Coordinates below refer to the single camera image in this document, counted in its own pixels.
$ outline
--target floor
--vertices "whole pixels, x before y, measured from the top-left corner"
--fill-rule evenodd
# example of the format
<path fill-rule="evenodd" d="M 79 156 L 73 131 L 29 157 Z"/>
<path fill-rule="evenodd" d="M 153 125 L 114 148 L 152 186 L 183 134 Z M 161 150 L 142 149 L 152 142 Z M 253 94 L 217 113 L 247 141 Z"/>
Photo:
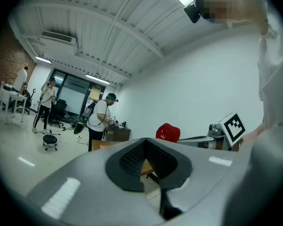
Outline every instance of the floor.
<path fill-rule="evenodd" d="M 75 157 L 88 152 L 88 129 L 85 128 L 79 138 L 72 130 L 62 132 L 58 127 L 51 127 L 53 133 L 60 133 L 57 151 L 44 150 L 42 145 L 43 121 L 37 125 L 38 133 L 32 132 L 32 124 L 36 113 L 25 113 L 24 121 L 21 122 L 21 114 L 16 113 L 13 117 L 8 113 L 8 124 L 5 125 L 5 115 L 0 114 L 0 175 L 4 182 L 11 188 L 26 196 L 30 190 L 44 178 L 58 170 Z M 141 177 L 144 183 L 145 196 L 155 210 L 159 211 L 160 188 L 156 182 L 146 176 Z"/>

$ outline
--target brick wall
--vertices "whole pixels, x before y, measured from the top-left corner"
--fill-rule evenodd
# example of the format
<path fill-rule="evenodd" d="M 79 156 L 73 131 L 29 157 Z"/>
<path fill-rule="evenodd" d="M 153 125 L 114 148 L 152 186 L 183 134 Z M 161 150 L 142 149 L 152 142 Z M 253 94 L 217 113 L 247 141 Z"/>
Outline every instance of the brick wall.
<path fill-rule="evenodd" d="M 0 32 L 0 85 L 2 81 L 9 84 L 15 81 L 17 72 L 28 67 L 26 83 L 35 68 L 34 61 L 18 42 L 9 24 L 6 23 Z"/>

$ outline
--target white wall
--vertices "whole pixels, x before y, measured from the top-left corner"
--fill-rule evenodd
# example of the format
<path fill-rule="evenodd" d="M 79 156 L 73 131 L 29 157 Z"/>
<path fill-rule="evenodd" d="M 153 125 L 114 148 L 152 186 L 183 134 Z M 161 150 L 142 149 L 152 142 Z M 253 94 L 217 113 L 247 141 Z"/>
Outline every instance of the white wall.
<path fill-rule="evenodd" d="M 28 92 L 32 95 L 33 89 L 36 89 L 36 92 L 32 98 L 32 105 L 31 108 L 33 109 L 34 106 L 37 104 L 37 101 L 40 99 L 41 95 L 41 87 L 47 81 L 49 75 L 53 71 L 52 65 L 44 62 L 40 62 L 37 64 L 35 69 L 33 70 L 32 76 L 29 79 L 27 89 Z"/>
<path fill-rule="evenodd" d="M 208 126 L 238 111 L 246 130 L 263 119 L 258 98 L 259 31 L 239 27 L 195 41 L 134 77 L 118 95 L 116 118 L 131 138 L 155 137 L 163 123 L 181 138 L 206 135 Z"/>

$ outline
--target person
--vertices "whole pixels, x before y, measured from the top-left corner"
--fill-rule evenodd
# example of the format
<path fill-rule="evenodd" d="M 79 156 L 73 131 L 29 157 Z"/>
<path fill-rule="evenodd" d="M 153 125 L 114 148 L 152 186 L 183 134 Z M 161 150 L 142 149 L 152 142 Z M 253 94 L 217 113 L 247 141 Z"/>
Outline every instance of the person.
<path fill-rule="evenodd" d="M 23 88 L 23 85 L 25 84 L 26 79 L 27 79 L 27 71 L 28 71 L 27 66 L 25 66 L 24 68 L 22 68 L 21 70 L 18 71 L 17 78 L 16 78 L 15 82 L 13 83 L 13 87 L 11 88 L 12 91 L 20 93 L 20 91 Z M 15 100 L 9 99 L 8 108 L 12 109 L 12 111 L 13 111 L 15 106 L 16 106 Z"/>
<path fill-rule="evenodd" d="M 28 71 L 28 67 L 25 66 L 24 68 L 22 68 L 21 70 L 18 71 L 17 73 L 17 78 L 13 84 L 13 88 L 12 91 L 15 91 L 17 93 L 20 92 L 20 90 L 22 89 L 24 83 L 26 82 L 27 79 L 27 71 Z"/>
<path fill-rule="evenodd" d="M 283 20 L 275 7 L 269 0 L 195 0 L 194 6 L 197 14 L 212 23 L 248 21 L 260 29 L 259 99 L 264 118 L 241 142 L 255 140 L 266 129 L 283 124 Z M 197 14 L 189 17 L 192 20 Z M 277 40 L 278 51 L 272 51 L 273 40 Z"/>
<path fill-rule="evenodd" d="M 117 97 L 113 93 L 109 93 L 105 100 L 100 100 L 94 107 L 93 113 L 87 121 L 89 130 L 89 145 L 88 151 L 92 151 L 92 140 L 101 140 L 106 127 L 112 126 L 111 113 L 109 106 L 118 102 Z"/>
<path fill-rule="evenodd" d="M 37 123 L 39 121 L 40 116 L 44 112 L 44 130 L 43 134 L 46 134 L 46 128 L 47 128 L 47 119 L 50 113 L 51 109 L 51 102 L 53 101 L 53 104 L 56 104 L 56 101 L 54 100 L 56 95 L 54 91 L 54 87 L 56 85 L 55 79 L 51 79 L 50 81 L 46 82 L 42 87 L 41 87 L 41 101 L 40 101 L 40 106 L 38 113 L 36 114 L 36 117 L 33 121 L 33 133 L 37 133 Z"/>
<path fill-rule="evenodd" d="M 23 85 L 23 90 L 22 90 L 21 94 L 25 97 L 27 97 L 27 95 L 29 94 L 28 90 L 27 90 L 27 84 L 26 83 L 24 83 L 24 85 Z"/>

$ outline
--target white shirt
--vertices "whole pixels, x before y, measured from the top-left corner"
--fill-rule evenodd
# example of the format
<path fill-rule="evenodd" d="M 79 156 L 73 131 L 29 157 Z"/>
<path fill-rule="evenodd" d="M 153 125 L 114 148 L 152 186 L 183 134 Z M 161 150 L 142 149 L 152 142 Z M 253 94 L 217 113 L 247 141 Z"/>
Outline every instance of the white shirt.
<path fill-rule="evenodd" d="M 283 20 L 265 0 L 269 31 L 259 41 L 259 99 L 263 100 L 264 126 L 283 123 Z"/>
<path fill-rule="evenodd" d="M 100 114 L 106 114 L 105 119 L 111 118 L 111 113 L 109 110 L 109 106 L 107 105 L 105 100 L 100 100 L 94 107 L 93 113 L 89 117 L 87 126 L 95 131 L 104 131 L 105 128 L 107 127 L 107 123 L 102 122 L 101 120 L 98 119 L 97 113 Z"/>
<path fill-rule="evenodd" d="M 17 73 L 17 78 L 13 84 L 14 89 L 20 91 L 22 88 L 23 83 L 26 81 L 27 79 L 27 72 L 25 69 L 21 69 L 18 71 Z"/>
<path fill-rule="evenodd" d="M 51 108 L 51 99 L 55 95 L 54 89 L 50 89 L 49 86 L 45 86 L 43 98 L 41 100 L 41 105 Z"/>

